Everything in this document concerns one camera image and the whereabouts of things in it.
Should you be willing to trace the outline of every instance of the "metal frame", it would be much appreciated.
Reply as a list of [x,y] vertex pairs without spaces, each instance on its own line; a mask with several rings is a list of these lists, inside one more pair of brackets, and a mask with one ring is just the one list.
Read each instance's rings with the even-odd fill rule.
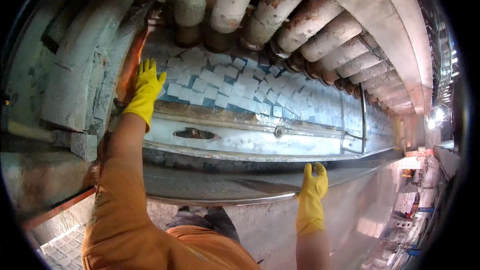
[[352,149],[346,148],[346,147],[342,147],[342,149],[345,150],[346,152],[357,153],[357,154],[363,155],[366,152],[368,138],[367,138],[367,106],[365,105],[365,90],[363,89],[363,83],[362,82],[360,82],[360,89],[361,89],[360,101],[361,101],[361,112],[362,112],[361,137],[356,136],[356,135],[352,135],[347,130],[345,130],[345,135],[349,136],[349,137],[352,137],[352,138],[355,138],[355,139],[358,139],[358,140],[361,140],[361,152],[356,151],[356,150],[352,150]]
[[[335,188],[341,186],[343,184],[349,183],[353,180],[359,179],[369,174],[373,174],[379,169],[385,168],[386,166],[399,161],[402,158],[393,159],[387,162],[382,163],[381,165],[369,168],[357,175],[352,175],[349,177],[345,177],[338,181],[333,181],[329,183],[328,188]],[[229,198],[229,199],[190,199],[190,198],[175,198],[175,197],[163,197],[161,195],[152,195],[147,191],[147,196],[152,199],[156,199],[162,203],[170,204],[170,205],[178,205],[178,206],[239,206],[239,205],[251,205],[251,204],[258,204],[258,203],[269,203],[269,202],[276,202],[276,201],[284,201],[291,198],[295,198],[300,193],[301,186],[298,186],[298,189],[295,191],[283,192],[271,196],[264,196],[258,198]]]

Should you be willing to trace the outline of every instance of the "wire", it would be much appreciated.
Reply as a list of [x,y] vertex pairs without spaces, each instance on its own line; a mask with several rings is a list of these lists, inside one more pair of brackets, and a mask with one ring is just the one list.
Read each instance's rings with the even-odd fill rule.
[[387,63],[386,59],[384,59],[384,58],[381,57],[379,54],[377,54],[377,53],[375,52],[375,50],[374,50],[372,47],[370,47],[370,45],[367,44],[367,43],[362,39],[362,37],[361,37],[360,35],[357,35],[357,37],[358,37],[358,39],[360,40],[360,42],[361,42],[365,47],[367,47],[367,49],[368,49],[374,56],[376,56],[376,57],[378,58],[378,60],[379,60],[380,62],[385,63],[385,64],[387,65],[387,67],[388,67],[388,69],[387,69],[387,75],[386,75],[386,76],[383,78],[383,80],[378,84],[378,86],[376,86],[376,87],[369,87],[369,88],[368,88],[368,89],[377,89],[378,87],[380,87],[380,86],[384,83],[384,81],[385,81],[385,80],[388,78],[388,76],[390,75],[390,64]]

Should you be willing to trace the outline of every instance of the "metal panel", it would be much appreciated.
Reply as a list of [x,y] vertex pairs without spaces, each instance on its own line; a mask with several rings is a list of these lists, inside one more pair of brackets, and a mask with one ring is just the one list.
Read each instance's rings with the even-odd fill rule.
[[90,0],[75,17],[45,88],[42,119],[86,131],[112,39],[134,0]]

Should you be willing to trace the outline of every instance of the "yellow rubber glove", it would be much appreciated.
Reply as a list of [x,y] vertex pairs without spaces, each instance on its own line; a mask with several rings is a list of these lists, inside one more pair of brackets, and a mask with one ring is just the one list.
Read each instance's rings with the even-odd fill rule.
[[320,200],[328,189],[327,170],[319,163],[314,167],[317,176],[312,176],[312,164],[305,165],[303,183],[298,195],[298,213],[295,227],[297,237],[318,230],[324,230],[324,210]]
[[122,114],[135,113],[142,117],[147,123],[145,133],[150,131],[153,105],[162,90],[166,78],[167,73],[162,72],[157,80],[157,62],[154,58],[151,60],[146,59],[140,63],[135,95]]

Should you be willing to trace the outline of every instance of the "metal bar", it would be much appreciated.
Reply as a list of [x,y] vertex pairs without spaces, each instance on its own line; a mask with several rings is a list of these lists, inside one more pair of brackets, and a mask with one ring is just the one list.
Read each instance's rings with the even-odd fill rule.
[[362,120],[362,141],[361,141],[361,152],[365,153],[367,149],[367,105],[365,104],[365,90],[363,89],[363,82],[360,82],[361,90],[361,120]]
[[[399,159],[390,160],[388,162],[382,163],[381,165],[366,169],[365,171],[356,173],[355,175],[345,177],[343,179],[333,179],[329,181],[328,188],[332,189],[343,184],[349,183],[353,180],[359,179],[369,174],[373,174],[376,171],[383,169],[387,165],[398,161]],[[296,186],[297,189],[292,189],[288,192],[281,192],[277,194],[271,194],[270,196],[259,196],[259,197],[250,197],[250,198],[180,198],[180,197],[171,197],[161,194],[153,194],[151,191],[146,190],[146,194],[149,198],[158,200],[159,202],[170,204],[170,205],[183,205],[183,206],[238,206],[238,205],[251,205],[258,203],[268,203],[288,200],[291,198],[297,197],[300,192],[301,185]]]
[[53,207],[51,210],[39,215],[38,217],[35,217],[33,219],[30,219],[22,224],[22,228],[27,231],[32,228],[36,228],[40,224],[44,223],[45,221],[57,216],[64,210],[67,210],[71,207],[73,207],[75,204],[79,203],[80,201],[84,200],[85,198],[89,197],[90,195],[95,193],[96,188],[93,187],[85,192],[82,192],[80,194],[74,195],[67,199],[66,201],[60,202],[57,206]]
[[361,137],[352,135],[348,131],[345,130],[345,135],[350,136],[353,138],[356,138],[358,140],[361,140],[361,152],[352,150],[350,148],[342,147],[343,150],[346,152],[350,153],[357,153],[357,154],[364,154],[367,151],[367,104],[365,103],[365,90],[363,89],[363,83],[360,82],[360,89],[361,89],[361,95],[360,95],[360,101],[361,101],[361,121],[362,121],[362,132],[361,132]]

